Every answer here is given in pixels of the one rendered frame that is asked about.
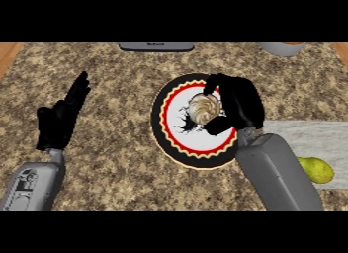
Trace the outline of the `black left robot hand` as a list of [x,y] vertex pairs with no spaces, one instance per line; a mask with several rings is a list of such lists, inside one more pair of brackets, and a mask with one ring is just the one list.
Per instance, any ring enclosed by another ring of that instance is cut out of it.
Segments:
[[89,91],[88,73],[82,72],[71,84],[64,99],[58,100],[51,108],[37,108],[39,150],[45,151],[52,148],[65,149],[73,135],[77,114]]

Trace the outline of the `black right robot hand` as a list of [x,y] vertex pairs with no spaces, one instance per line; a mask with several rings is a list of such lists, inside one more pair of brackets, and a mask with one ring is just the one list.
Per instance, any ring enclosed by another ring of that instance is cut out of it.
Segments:
[[216,116],[204,125],[210,135],[218,135],[231,127],[237,130],[246,127],[264,127],[265,108],[253,82],[243,77],[222,73],[210,74],[206,79],[203,94],[210,95],[219,88],[224,116]]

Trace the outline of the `cream swirl cupcake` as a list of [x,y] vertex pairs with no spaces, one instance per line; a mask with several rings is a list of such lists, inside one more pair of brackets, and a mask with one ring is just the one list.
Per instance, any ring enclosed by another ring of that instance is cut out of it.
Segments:
[[209,94],[197,94],[188,102],[188,115],[199,125],[206,125],[221,113],[221,102]]

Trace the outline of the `black red white plate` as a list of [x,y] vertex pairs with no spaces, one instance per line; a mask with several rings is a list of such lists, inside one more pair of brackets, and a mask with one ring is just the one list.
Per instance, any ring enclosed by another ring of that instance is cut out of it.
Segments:
[[159,148],[175,163],[212,170],[235,161],[237,130],[210,135],[188,115],[191,98],[203,92],[207,75],[185,74],[162,88],[151,108],[151,129]]

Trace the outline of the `pale grey round container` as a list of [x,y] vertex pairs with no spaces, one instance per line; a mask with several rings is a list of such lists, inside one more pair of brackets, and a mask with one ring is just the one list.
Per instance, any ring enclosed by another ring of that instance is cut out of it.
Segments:
[[293,56],[299,53],[305,43],[287,44],[283,42],[259,42],[261,48],[277,56]]

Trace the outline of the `grey flat appliance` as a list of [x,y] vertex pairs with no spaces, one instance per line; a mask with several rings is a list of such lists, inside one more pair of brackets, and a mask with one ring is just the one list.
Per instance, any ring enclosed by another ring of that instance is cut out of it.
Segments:
[[120,42],[120,49],[142,52],[185,52],[194,49],[193,42]]

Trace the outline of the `yellow-green pear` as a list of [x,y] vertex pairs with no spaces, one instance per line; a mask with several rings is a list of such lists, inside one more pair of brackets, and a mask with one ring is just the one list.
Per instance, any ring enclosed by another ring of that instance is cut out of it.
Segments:
[[315,184],[327,184],[333,180],[335,171],[324,160],[315,157],[299,157],[298,162],[309,180]]

